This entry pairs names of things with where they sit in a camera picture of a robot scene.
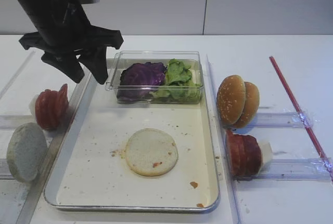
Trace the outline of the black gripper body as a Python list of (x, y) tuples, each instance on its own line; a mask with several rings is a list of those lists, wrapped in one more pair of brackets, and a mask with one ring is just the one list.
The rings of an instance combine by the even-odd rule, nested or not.
[(51, 54), (73, 54), (95, 47), (119, 49), (123, 37), (119, 30), (94, 26), (82, 6), (73, 3), (20, 4), (37, 31), (25, 34), (19, 43), (28, 50), (35, 47)]

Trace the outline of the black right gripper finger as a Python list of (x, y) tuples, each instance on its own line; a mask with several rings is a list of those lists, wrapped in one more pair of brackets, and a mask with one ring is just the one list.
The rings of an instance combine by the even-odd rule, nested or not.
[(41, 60), (64, 73), (75, 83), (79, 83), (84, 77), (84, 71), (79, 64), (76, 55), (55, 55), (44, 52)]

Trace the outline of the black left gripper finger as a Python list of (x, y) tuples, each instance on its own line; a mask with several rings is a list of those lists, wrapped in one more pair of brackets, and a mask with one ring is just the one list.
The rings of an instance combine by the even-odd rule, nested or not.
[(101, 46), (87, 50), (79, 57), (79, 62), (85, 65), (99, 84), (104, 84), (108, 78), (107, 47)]

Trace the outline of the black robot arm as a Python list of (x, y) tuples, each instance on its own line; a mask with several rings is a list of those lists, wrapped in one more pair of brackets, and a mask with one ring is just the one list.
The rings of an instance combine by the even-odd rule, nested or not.
[(107, 47), (119, 49), (123, 37), (90, 23), (82, 5), (98, 0), (17, 0), (37, 31), (25, 34), (20, 44), (44, 51), (41, 60), (79, 83), (83, 67), (104, 84), (108, 78)]

